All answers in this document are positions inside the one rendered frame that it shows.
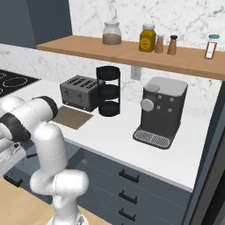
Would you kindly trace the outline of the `yellow jar with pale lid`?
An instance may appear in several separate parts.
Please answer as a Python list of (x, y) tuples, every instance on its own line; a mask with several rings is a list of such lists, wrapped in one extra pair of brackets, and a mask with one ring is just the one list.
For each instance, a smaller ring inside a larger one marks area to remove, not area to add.
[(153, 52), (156, 44), (156, 32), (153, 24), (144, 24), (140, 34), (139, 50), (142, 52)]

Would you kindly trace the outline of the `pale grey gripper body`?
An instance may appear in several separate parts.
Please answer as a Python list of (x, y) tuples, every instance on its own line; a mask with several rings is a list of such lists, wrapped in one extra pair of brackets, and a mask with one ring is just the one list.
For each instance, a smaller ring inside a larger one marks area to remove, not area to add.
[(6, 172), (8, 172), (24, 157), (25, 157), (25, 150), (23, 148), (19, 148), (11, 156), (7, 156), (5, 158), (0, 157), (0, 177), (2, 177)]

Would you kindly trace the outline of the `blue-grey drawer front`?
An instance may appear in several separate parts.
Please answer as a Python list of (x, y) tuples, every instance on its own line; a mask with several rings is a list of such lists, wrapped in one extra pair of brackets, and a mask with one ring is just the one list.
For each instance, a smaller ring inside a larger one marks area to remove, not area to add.
[[(80, 207), (87, 209), (112, 225), (163, 225), (163, 221), (155, 216), (147, 214), (138, 207), (98, 188), (89, 190), (85, 195), (79, 197), (77, 202)], [(130, 221), (121, 216), (119, 210), (122, 208), (129, 215), (135, 214), (135, 221)]]
[[(140, 171), (136, 171), (130, 167), (127, 167), (125, 164), (121, 164), (99, 154), (92, 153), (88, 150), (84, 151), (84, 155), (88, 165), (121, 179), (124, 182), (128, 182), (131, 185), (135, 185), (145, 191), (153, 193), (156, 196), (168, 200), (169, 202), (172, 202), (182, 208), (186, 208), (191, 196), (188, 191), (151, 177), (150, 175), (144, 174)], [(119, 176), (119, 172), (123, 169), (125, 169), (126, 174), (133, 177), (139, 175), (139, 183), (132, 182)]]
[[(84, 159), (84, 152), (77, 146), (65, 142), (66, 150), (68, 153), (69, 164), (68, 169), (75, 169), (77, 165)], [(32, 142), (24, 145), (26, 156), (36, 153), (36, 148)], [(26, 156), (16, 164), (16, 168), (23, 171), (27, 175), (32, 175), (40, 167), (38, 157), (27, 159)]]
[(91, 190), (98, 188), (114, 197), (119, 197), (121, 200), (124, 199), (119, 196), (119, 192), (124, 190), (124, 193), (133, 199), (137, 196), (137, 204), (124, 200), (126, 203), (132, 204), (143, 212), (162, 220), (163, 225), (181, 225), (185, 214), (184, 208), (93, 167), (87, 168), (86, 172), (90, 179)]
[(15, 181), (19, 181), (23, 179), (23, 183), (21, 184), (20, 188), (25, 189), (30, 194), (34, 195), (35, 197), (39, 198), (40, 200), (46, 202), (48, 205), (52, 203), (53, 198), (49, 195), (40, 195), (31, 190), (30, 187), (30, 179), (32, 175), (27, 175), (23, 171), (20, 171), (16, 168), (16, 165), (12, 167), (8, 172), (5, 173), (5, 176), (12, 178)]

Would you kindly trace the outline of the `brown rectangular mat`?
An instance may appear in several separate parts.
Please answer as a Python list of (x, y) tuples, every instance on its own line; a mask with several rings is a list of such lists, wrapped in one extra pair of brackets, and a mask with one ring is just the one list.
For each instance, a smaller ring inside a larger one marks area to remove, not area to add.
[(54, 122), (78, 130), (91, 118), (92, 115), (87, 112), (62, 106), (58, 109), (58, 114), (54, 118)]

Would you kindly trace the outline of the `dark grey tall cabinet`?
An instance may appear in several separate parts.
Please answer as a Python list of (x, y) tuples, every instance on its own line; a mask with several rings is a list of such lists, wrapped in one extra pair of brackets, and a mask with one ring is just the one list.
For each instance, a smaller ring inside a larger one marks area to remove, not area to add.
[(225, 128), (225, 81), (221, 82), (221, 88), (214, 106), (214, 111), (207, 130), (207, 138), (200, 159), (200, 166), (195, 180), (194, 188), (189, 199), (182, 225), (191, 225), (192, 215), (200, 198), (201, 191), (207, 180), (207, 174), (213, 163), (216, 150), (219, 146), (223, 130)]

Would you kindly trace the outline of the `spice bottle with blue cap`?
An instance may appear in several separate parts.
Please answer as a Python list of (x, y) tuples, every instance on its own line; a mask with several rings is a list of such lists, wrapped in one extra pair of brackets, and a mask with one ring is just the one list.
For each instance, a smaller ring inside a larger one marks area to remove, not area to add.
[(214, 57), (214, 52), (216, 50), (217, 42), (218, 42), (219, 38), (220, 38), (219, 34), (209, 34), (208, 35), (207, 49), (205, 52), (206, 59), (212, 59)]

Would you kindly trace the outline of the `dark grey coffee machine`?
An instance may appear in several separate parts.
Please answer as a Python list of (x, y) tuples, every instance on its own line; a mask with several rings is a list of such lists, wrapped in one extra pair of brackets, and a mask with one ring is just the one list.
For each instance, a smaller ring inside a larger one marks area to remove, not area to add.
[(141, 124), (133, 138), (160, 149), (168, 149), (180, 127), (188, 84), (155, 76), (143, 87)]

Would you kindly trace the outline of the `wooden wall shelf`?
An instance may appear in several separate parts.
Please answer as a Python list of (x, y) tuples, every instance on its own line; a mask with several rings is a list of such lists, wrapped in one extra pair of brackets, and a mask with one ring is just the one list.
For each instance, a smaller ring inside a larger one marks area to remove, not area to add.
[(139, 44), (132, 41), (108, 47), (100, 38), (76, 35), (37, 46), (39, 50), (48, 52), (225, 81), (225, 52), (216, 51), (214, 58), (208, 60), (204, 58), (204, 49), (177, 47), (177, 53), (169, 55), (167, 46), (162, 54), (140, 52), (138, 47)]

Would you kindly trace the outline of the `wooden shaker with black top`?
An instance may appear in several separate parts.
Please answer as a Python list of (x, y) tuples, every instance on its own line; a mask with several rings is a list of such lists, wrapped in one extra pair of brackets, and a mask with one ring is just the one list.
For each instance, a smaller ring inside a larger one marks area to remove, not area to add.
[(177, 50), (177, 35), (171, 35), (171, 41), (168, 46), (167, 54), (175, 55)]

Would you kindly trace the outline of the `wooden shaker with silver top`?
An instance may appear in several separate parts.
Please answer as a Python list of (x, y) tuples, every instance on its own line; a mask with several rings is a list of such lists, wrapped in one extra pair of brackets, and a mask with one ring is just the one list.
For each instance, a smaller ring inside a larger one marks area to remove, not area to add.
[(163, 52), (163, 35), (162, 34), (157, 35), (155, 52), (157, 54), (161, 54)]

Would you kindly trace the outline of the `grey four-slot toaster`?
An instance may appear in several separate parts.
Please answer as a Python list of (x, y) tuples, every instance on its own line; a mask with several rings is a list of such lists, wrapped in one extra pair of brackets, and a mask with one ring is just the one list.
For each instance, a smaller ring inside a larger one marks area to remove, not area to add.
[(98, 80), (76, 75), (60, 84), (62, 102), (88, 112), (98, 107)]

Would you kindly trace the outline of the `black hob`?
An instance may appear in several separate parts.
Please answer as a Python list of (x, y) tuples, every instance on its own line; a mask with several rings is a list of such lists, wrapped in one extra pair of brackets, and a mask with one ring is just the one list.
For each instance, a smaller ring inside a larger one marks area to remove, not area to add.
[(38, 81), (38, 78), (0, 69), (0, 98)]

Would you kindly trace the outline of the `glass jar with brown contents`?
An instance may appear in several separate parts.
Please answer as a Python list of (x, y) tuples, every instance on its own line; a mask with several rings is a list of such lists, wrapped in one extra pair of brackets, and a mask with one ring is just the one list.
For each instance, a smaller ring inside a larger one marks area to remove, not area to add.
[(118, 46), (121, 44), (121, 32), (119, 22), (108, 21), (105, 22), (103, 31), (103, 44), (107, 46)]

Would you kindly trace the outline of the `white wall outlet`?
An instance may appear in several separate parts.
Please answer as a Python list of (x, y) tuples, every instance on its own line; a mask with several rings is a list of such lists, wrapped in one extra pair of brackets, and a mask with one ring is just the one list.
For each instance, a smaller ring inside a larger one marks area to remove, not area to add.
[(142, 76), (142, 69), (140, 67), (132, 66), (131, 67), (131, 78), (133, 80), (140, 81)]

